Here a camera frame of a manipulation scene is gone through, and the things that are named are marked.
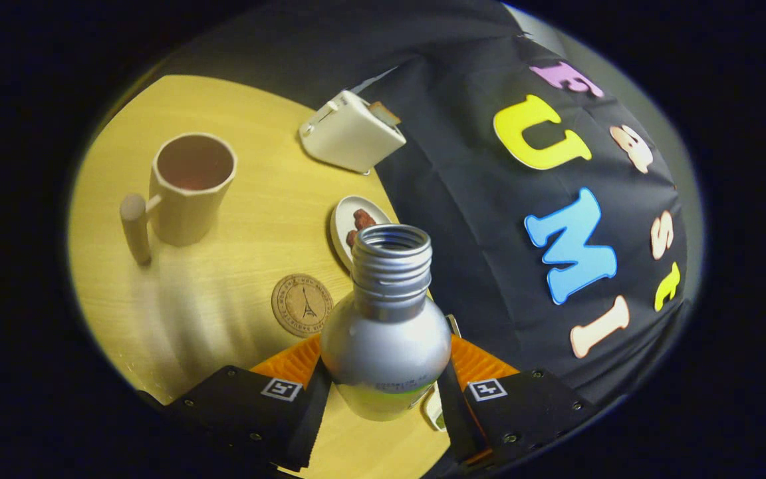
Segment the wooden table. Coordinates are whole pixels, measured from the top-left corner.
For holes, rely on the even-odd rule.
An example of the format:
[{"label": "wooden table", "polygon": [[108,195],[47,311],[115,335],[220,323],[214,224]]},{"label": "wooden table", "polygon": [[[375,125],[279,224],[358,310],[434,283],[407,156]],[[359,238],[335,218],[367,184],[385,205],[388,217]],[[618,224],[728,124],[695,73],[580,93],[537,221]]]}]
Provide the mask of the wooden table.
[{"label": "wooden table", "polygon": [[[358,194],[396,220],[374,170],[328,166],[303,151],[297,128],[313,110],[242,84],[166,76],[96,137],[76,177],[69,255],[76,296],[98,345],[137,389],[168,404],[222,366],[252,367],[300,341],[271,312],[290,273],[321,280],[338,301],[352,288],[329,243],[328,219]],[[238,157],[215,227],[195,245],[160,242],[139,267],[119,218],[127,193],[146,196],[150,164],[177,134],[207,131]],[[449,446],[419,407],[392,422],[359,418],[331,388],[307,478],[413,479]]]}]

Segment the blue letter m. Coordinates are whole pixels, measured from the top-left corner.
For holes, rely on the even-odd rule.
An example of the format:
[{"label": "blue letter m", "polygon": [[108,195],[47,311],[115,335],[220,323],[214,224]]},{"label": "blue letter m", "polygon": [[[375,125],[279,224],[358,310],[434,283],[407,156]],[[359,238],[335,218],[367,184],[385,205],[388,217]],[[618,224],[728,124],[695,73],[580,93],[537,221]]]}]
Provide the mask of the blue letter m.
[{"label": "blue letter m", "polygon": [[563,304],[570,294],[602,278],[616,275],[616,253],[610,246],[587,246],[596,224],[602,218],[598,201],[587,188],[578,191],[578,200],[545,218],[528,215],[525,230],[538,248],[548,237],[562,230],[560,237],[543,255],[543,263],[572,263],[548,272],[548,288],[555,304]]}]

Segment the yellow letter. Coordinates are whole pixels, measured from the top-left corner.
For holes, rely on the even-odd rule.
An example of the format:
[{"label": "yellow letter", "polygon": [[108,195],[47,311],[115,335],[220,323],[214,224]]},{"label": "yellow letter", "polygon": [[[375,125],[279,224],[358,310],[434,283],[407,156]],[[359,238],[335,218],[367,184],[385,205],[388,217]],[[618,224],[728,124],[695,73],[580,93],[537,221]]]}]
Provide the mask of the yellow letter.
[{"label": "yellow letter", "polygon": [[660,214],[652,224],[652,257],[659,260],[664,251],[672,245],[672,215],[669,212]]},{"label": "yellow letter", "polygon": [[495,113],[493,127],[507,151],[514,155],[516,160],[535,170],[549,170],[578,157],[584,160],[592,158],[590,148],[587,148],[584,140],[572,130],[565,131],[566,138],[562,142],[541,150],[531,148],[522,137],[522,132],[544,121],[560,124],[560,115],[540,97],[528,94],[522,103]]},{"label": "yellow letter", "polygon": [[669,294],[670,299],[676,296],[676,288],[678,282],[681,280],[681,275],[678,273],[678,264],[675,261],[672,262],[672,271],[664,278],[658,285],[658,290],[654,294],[654,310],[660,311],[664,306],[664,297]]}]

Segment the beige mug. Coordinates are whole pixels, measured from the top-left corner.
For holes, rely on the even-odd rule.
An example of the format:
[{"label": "beige mug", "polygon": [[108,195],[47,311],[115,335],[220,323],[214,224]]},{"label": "beige mug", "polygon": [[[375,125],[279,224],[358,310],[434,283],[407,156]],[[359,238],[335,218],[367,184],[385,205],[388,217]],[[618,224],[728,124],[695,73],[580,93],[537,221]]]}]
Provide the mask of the beige mug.
[{"label": "beige mug", "polygon": [[213,134],[185,133],[167,140],[152,160],[150,199],[128,194],[120,204],[128,249],[140,264],[152,258],[146,224],[159,239],[192,245],[209,231],[235,177],[237,158]]}]

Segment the peach letter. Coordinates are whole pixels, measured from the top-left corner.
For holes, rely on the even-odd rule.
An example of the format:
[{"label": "peach letter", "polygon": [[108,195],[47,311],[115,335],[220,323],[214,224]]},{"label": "peach letter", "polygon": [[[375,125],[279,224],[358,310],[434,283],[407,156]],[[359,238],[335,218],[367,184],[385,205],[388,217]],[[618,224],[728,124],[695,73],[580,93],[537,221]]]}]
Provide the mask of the peach letter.
[{"label": "peach letter", "polygon": [[596,321],[588,325],[577,325],[569,331],[569,342],[572,343],[572,352],[576,358],[583,358],[590,351],[590,348],[597,345],[609,334],[619,328],[625,329],[628,325],[630,315],[628,312],[628,303],[626,298],[618,296],[614,300],[614,307],[608,309],[608,312],[601,315]]},{"label": "peach letter", "polygon": [[652,224],[652,257],[659,260],[672,246],[672,215],[665,210]]},{"label": "peach letter", "polygon": [[629,160],[634,167],[642,173],[648,173],[648,166],[652,163],[652,150],[644,139],[627,125],[610,127],[610,135],[620,148],[628,154]]}]

